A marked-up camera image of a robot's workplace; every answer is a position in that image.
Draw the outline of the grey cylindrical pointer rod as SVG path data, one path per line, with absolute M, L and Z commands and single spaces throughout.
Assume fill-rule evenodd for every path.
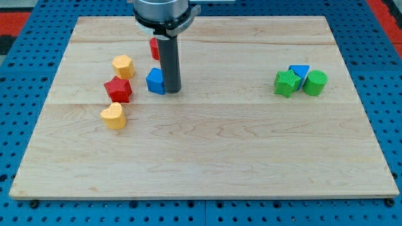
M 177 37 L 168 40 L 157 39 L 157 45 L 165 91 L 177 93 L 182 88 Z

